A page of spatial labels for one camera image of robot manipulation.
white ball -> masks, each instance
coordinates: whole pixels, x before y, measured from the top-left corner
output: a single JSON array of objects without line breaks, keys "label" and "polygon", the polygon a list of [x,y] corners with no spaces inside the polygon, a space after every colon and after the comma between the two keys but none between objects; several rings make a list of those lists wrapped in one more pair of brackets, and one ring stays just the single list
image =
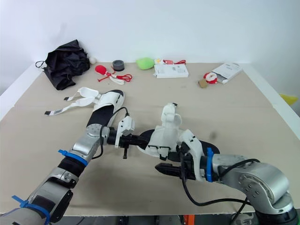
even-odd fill
[{"label": "white ball", "polygon": [[94,57],[89,57],[89,61],[90,61],[90,64],[95,64],[97,62],[97,59]]}]

small brown object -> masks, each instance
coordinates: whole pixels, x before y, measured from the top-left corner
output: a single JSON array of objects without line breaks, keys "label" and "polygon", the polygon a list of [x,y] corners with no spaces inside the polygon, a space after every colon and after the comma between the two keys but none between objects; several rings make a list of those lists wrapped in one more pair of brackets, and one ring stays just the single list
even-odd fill
[{"label": "small brown object", "polygon": [[207,82],[205,79],[199,80],[199,85],[201,88],[206,88],[207,87]]}]

black umbrella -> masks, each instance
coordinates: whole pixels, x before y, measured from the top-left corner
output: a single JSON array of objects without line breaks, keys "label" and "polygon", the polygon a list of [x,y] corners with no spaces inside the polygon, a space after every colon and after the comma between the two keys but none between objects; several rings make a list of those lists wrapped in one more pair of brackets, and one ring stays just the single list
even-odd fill
[{"label": "black umbrella", "polygon": [[72,77],[82,75],[90,68],[87,53],[79,46],[77,40],[48,53],[45,62],[47,66],[43,68],[44,72],[57,90],[75,85]]}]

red balloon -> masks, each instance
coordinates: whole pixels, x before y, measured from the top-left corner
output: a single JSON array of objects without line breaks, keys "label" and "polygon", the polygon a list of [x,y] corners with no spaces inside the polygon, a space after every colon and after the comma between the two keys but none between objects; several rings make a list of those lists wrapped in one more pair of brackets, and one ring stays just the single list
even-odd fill
[{"label": "red balloon", "polygon": [[102,66],[102,65],[98,65],[98,66],[96,66],[95,67],[95,71],[97,72],[97,73],[100,73],[100,74],[102,74],[102,75],[105,75],[105,73],[106,73],[106,68],[104,67],[104,66]]}]

blue cable tie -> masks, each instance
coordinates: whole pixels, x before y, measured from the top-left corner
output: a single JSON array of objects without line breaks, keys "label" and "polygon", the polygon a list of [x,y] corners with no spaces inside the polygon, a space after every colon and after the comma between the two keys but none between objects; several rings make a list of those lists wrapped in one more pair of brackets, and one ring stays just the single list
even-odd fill
[{"label": "blue cable tie", "polygon": [[11,196],[11,197],[13,199],[15,199],[17,202],[20,203],[21,208],[32,208],[32,209],[36,209],[36,210],[42,212],[46,216],[46,220],[45,220],[44,225],[47,225],[50,222],[50,213],[46,209],[44,209],[43,207],[40,207],[40,206],[34,205],[34,204],[30,204],[28,202],[28,200],[22,200],[21,198],[19,198],[16,195]]},{"label": "blue cable tie", "polygon": [[211,168],[212,168],[212,157],[214,153],[211,148],[207,148],[207,163],[206,163],[206,180],[208,182],[213,182]]},{"label": "blue cable tie", "polygon": [[58,150],[58,152],[61,153],[63,156],[68,156],[68,157],[71,157],[71,158],[74,158],[74,159],[78,160],[79,162],[83,163],[85,166],[88,165],[88,162],[85,159],[78,156],[78,155],[75,155],[73,153],[70,153],[66,150],[61,150],[61,149]]}]

